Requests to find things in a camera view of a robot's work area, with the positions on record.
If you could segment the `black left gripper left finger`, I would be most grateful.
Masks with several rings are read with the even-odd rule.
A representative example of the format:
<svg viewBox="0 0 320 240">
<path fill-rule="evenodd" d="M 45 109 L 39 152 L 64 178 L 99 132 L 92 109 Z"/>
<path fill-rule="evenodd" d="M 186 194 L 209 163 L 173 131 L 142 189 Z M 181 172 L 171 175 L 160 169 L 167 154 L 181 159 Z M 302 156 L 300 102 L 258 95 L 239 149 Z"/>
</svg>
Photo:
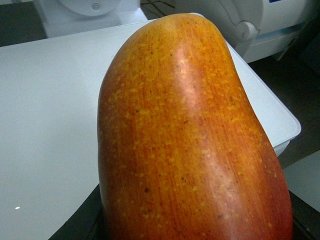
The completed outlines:
<svg viewBox="0 0 320 240">
<path fill-rule="evenodd" d="M 50 237 L 51 240 L 106 240 L 100 187 L 96 186 L 76 212 Z"/>
</svg>

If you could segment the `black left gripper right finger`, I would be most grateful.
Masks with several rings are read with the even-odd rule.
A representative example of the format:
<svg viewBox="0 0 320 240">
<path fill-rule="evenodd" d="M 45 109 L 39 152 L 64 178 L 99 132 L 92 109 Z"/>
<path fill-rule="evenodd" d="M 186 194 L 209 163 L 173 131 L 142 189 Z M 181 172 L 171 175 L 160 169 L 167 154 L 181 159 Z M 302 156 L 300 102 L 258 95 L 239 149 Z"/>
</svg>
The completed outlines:
<svg viewBox="0 0 320 240">
<path fill-rule="evenodd" d="M 293 240 L 320 240 L 320 212 L 289 191 L 293 214 Z"/>
</svg>

